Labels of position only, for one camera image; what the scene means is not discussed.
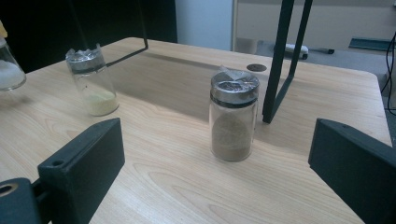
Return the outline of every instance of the cable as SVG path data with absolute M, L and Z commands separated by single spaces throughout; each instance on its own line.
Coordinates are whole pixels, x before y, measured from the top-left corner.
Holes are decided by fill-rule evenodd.
M 396 32 L 395 32 L 393 38 L 392 38 L 392 39 L 390 40 L 390 42 L 389 42 L 389 46 L 388 46 L 388 50 L 387 50 L 387 56 L 386 56 L 387 68 L 388 68 L 389 77 L 388 77 L 387 82 L 385 83 L 385 86 L 384 86 L 384 87 L 382 88 L 382 90 L 381 90 L 381 93 L 382 93 L 382 92 L 384 91 L 384 89 L 387 87 L 387 85 L 388 85 L 388 84 L 390 85 L 390 90 L 389 90 L 389 95 L 388 95 L 387 108 L 385 108 L 385 109 L 387 109 L 388 112 L 389 112 L 390 114 L 392 114 L 393 116 L 396 116 L 396 114 L 394 114 L 394 113 L 392 112 L 392 110 L 395 110 L 395 109 L 391 109 L 391 108 L 390 108 L 390 97 L 391 97 L 392 88 L 393 88 L 392 72 L 393 72 L 393 65 L 394 65 L 394 61 L 395 61 L 395 38 L 396 38 Z M 390 50 L 391 50 L 391 52 L 392 52 L 392 63 L 391 63 L 391 66 L 389 66 L 389 59 L 388 59 Z

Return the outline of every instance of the hole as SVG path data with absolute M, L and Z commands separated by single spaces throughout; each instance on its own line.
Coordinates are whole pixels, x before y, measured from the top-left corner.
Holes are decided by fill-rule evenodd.
M 5 184 L 3 186 L 0 186 L 0 197 L 8 195 L 17 188 L 18 188 L 18 184 L 16 183 Z
M 53 166 L 59 166 L 59 165 L 62 165 L 64 163 L 64 161 L 54 161 L 53 163 L 52 163 L 52 165 Z

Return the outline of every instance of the glass jar with brown powder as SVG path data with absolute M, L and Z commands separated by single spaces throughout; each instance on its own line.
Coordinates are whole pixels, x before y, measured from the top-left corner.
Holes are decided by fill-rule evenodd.
M 216 157 L 242 161 L 250 155 L 259 86 L 250 73 L 224 67 L 212 77 L 209 123 L 211 150 Z

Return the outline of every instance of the white powder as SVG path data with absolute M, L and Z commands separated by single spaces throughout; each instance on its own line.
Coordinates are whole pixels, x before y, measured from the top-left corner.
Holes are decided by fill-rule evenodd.
M 0 91 L 19 87 L 25 80 L 25 74 L 14 63 L 0 60 Z
M 94 116 L 107 115 L 117 109 L 119 103 L 111 91 L 101 91 L 83 99 L 88 113 Z

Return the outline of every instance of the glass jar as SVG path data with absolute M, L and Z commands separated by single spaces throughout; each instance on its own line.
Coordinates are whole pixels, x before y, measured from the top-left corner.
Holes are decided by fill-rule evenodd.
M 0 36 L 0 91 L 14 90 L 25 81 L 25 73 L 12 56 L 6 40 Z
M 70 49 L 66 62 L 89 114 L 104 116 L 118 108 L 117 95 L 99 45 L 94 50 L 75 52 Z
M 251 153 L 260 82 L 248 72 L 222 70 L 211 80 L 211 150 L 222 160 L 242 161 Z

